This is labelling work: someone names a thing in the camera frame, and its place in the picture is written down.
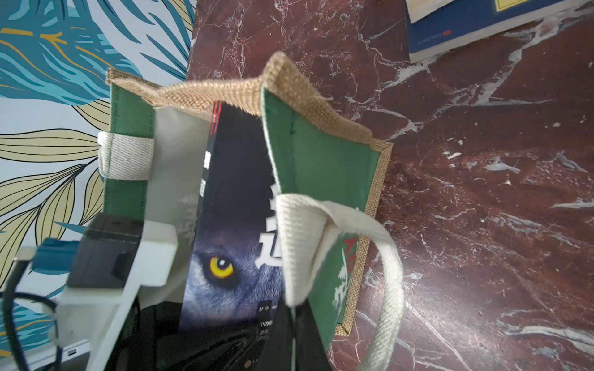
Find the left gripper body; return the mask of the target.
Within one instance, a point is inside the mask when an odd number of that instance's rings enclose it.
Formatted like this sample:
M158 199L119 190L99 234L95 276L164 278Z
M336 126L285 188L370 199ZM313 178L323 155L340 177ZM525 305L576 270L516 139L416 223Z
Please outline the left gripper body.
M254 370L277 304L258 304L256 320L181 332L182 305L142 308L135 299L108 359L107 370Z

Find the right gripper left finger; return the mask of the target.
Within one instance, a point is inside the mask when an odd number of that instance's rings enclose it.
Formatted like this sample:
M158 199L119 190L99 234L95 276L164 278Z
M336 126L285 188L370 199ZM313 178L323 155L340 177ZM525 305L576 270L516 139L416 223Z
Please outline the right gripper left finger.
M277 308L272 327L255 370L293 370L294 340L292 311L286 305L280 305Z

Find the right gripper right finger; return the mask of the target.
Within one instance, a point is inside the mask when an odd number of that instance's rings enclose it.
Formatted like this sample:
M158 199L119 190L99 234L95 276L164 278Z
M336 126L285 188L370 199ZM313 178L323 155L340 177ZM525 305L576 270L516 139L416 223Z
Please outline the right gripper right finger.
M331 371L309 301L295 309L295 370Z

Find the dark wolf cover book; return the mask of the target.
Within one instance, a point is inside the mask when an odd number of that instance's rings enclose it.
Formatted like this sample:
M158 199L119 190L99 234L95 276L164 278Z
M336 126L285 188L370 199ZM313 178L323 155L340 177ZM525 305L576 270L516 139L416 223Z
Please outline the dark wolf cover book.
M270 324L284 284L263 123L217 102L208 134L179 328Z

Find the green burlap Christmas bag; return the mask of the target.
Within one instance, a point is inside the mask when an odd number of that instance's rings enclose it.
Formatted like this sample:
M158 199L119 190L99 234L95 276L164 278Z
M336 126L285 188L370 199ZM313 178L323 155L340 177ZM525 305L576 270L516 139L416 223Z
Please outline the green burlap Christmas bag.
M385 296L362 370L388 367L405 307L397 247L374 219L390 145L340 117L281 52L259 77L161 87L110 69L111 123L99 143L105 213L171 224L179 240L183 298L196 232L208 131L217 102L260 117L278 193L278 306L309 301L326 353L346 316L357 258L375 243Z

